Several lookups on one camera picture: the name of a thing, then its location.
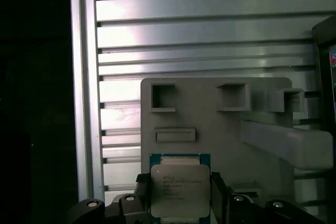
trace dark background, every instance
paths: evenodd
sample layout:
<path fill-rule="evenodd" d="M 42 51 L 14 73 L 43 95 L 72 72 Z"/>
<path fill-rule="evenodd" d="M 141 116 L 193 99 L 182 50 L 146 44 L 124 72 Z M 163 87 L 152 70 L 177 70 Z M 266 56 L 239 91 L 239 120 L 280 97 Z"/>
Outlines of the dark background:
<path fill-rule="evenodd" d="M 70 0 L 1 3 L 4 193 L 25 222 L 51 223 L 77 202 Z"/>

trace black machine part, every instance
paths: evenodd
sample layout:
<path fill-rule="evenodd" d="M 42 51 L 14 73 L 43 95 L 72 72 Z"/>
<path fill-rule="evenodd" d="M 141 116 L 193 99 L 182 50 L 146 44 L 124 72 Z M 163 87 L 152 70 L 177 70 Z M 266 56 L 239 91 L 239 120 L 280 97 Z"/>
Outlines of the black machine part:
<path fill-rule="evenodd" d="M 64 224 L 150 224 L 150 174 L 139 174 L 134 194 L 127 194 L 109 206 L 101 200 L 86 199 L 73 206 Z M 323 223 L 304 210 L 283 200 L 272 200 L 259 207 L 246 195 L 235 194 L 219 173 L 211 174 L 211 207 L 218 224 Z"/>

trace corrugated metal wall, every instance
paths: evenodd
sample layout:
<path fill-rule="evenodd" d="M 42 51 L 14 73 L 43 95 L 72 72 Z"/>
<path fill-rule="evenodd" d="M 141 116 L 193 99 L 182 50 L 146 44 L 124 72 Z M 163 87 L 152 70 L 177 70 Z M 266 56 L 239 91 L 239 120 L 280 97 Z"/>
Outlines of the corrugated metal wall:
<path fill-rule="evenodd" d="M 318 129 L 311 28 L 336 0 L 97 0 L 96 11 L 107 203 L 140 172 L 144 77 L 288 77 L 306 91 L 295 125 Z M 300 198 L 314 183 L 298 184 L 298 201 L 319 199 Z"/>

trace metal screw head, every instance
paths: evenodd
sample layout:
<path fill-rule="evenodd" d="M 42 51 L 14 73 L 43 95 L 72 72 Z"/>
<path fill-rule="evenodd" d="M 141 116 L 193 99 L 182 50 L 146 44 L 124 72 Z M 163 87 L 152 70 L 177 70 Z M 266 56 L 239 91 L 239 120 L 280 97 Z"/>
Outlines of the metal screw head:
<path fill-rule="evenodd" d="M 281 202 L 273 202 L 273 206 L 275 206 L 275 207 L 283 207 L 283 204 Z"/>
<path fill-rule="evenodd" d="M 126 198 L 126 200 L 128 200 L 128 201 L 134 200 L 134 197 L 133 196 L 129 196 L 129 197 Z"/>
<path fill-rule="evenodd" d="M 88 203 L 88 207 L 95 207 L 96 205 L 98 205 L 97 202 L 90 202 L 90 203 Z"/>
<path fill-rule="evenodd" d="M 235 196 L 234 199 L 236 201 L 243 201 L 244 200 L 243 196 L 240 196 L 240 195 Z"/>

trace vertical metal post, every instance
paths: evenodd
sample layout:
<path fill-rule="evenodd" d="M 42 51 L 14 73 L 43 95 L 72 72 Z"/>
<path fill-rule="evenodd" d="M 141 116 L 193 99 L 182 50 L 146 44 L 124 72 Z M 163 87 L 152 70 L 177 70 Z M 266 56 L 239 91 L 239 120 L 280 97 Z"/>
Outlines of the vertical metal post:
<path fill-rule="evenodd" d="M 96 0 L 71 0 L 79 200 L 104 200 Z"/>

